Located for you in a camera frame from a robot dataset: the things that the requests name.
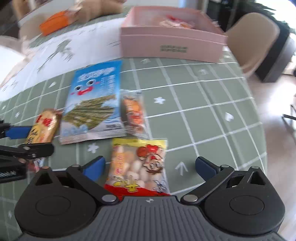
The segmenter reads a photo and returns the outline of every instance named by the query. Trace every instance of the blue seaweed snack bag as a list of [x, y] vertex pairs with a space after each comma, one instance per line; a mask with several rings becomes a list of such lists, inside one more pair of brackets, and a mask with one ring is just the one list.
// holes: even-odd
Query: blue seaweed snack bag
[[76, 71], [60, 127], [61, 144], [125, 136], [120, 118], [121, 61]]

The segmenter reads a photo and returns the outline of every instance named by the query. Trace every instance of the cartoon character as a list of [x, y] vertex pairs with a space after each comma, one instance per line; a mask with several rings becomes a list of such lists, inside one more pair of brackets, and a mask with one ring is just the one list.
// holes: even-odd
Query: cartoon character
[[148, 155], [149, 155], [149, 151], [147, 147], [141, 146], [137, 149], [137, 156], [141, 161], [144, 161]]
[[151, 175], [161, 173], [163, 169], [163, 149], [156, 145], [141, 146], [137, 149], [137, 156], [144, 161], [145, 167]]
[[157, 181], [154, 180], [154, 182], [156, 183], [157, 187], [153, 188], [153, 190], [157, 191], [157, 192], [164, 192], [166, 191], [166, 183], [164, 180], [162, 181]]
[[143, 163], [143, 167], [147, 168], [146, 172], [151, 175], [161, 173], [163, 170], [163, 159], [157, 154], [150, 154]]
[[86, 93], [89, 93], [94, 89], [93, 85], [99, 84], [99, 83], [100, 83], [99, 81], [96, 81], [95, 79], [91, 79], [86, 82], [86, 88], [83, 88], [83, 85], [78, 85], [74, 88], [75, 92], [72, 92], [71, 95], [74, 95], [75, 93], [77, 93], [77, 95], [84, 95]]

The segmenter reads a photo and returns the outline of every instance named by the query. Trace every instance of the table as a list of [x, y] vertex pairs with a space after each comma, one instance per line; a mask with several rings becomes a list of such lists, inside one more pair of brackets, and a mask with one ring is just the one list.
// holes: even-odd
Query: table
[[[72, 25], [63, 31], [80, 27], [83, 26]], [[61, 33], [39, 37], [31, 46]], [[171, 194], [180, 197], [203, 183], [194, 168], [197, 156], [239, 170], [256, 165], [266, 172], [262, 123], [246, 79], [230, 51], [224, 51], [217, 64], [169, 58], [122, 58], [122, 61], [121, 88], [143, 92], [149, 137], [168, 139], [165, 169]], [[38, 83], [2, 101], [0, 119], [15, 125], [32, 125], [36, 113], [43, 109], [63, 108], [74, 72]], [[60, 145], [58, 136], [59, 132], [53, 140], [55, 152], [45, 159], [44, 165], [63, 170], [102, 155], [107, 165], [98, 183], [103, 185], [110, 166], [111, 139]], [[0, 145], [16, 146], [23, 141], [4, 138], [0, 139]], [[32, 177], [33, 173], [29, 173], [25, 180], [1, 185], [0, 239], [14, 240], [21, 234], [13, 210]]]

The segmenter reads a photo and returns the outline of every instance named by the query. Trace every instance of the beige chair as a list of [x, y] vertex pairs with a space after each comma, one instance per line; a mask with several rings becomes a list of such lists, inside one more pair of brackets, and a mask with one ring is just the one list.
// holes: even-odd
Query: beige chair
[[260, 66], [279, 35], [279, 27], [260, 13], [244, 15], [230, 30], [227, 45], [246, 77]]

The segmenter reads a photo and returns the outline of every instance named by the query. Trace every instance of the snack package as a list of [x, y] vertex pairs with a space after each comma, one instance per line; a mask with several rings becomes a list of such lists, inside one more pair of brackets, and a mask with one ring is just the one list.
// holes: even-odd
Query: snack package
[[104, 188], [123, 196], [169, 196], [165, 176], [166, 140], [113, 139], [109, 175]]
[[147, 139], [142, 92], [121, 90], [121, 96], [125, 113], [122, 119], [126, 118], [124, 122], [126, 132], [138, 138]]
[[[44, 110], [36, 119], [35, 124], [32, 126], [26, 142], [30, 143], [44, 143], [51, 142], [54, 133], [56, 132], [61, 117], [61, 112], [54, 109]], [[43, 166], [45, 158], [38, 158], [29, 161], [29, 171], [38, 172]]]
[[153, 21], [156, 23], [156, 25], [165, 26], [165, 27], [176, 27], [176, 28], [193, 28], [194, 27], [193, 22], [187, 23], [171, 15], [167, 15], [166, 17], [158, 16]]
[[120, 118], [121, 61], [76, 71], [63, 112], [60, 143], [122, 137]]

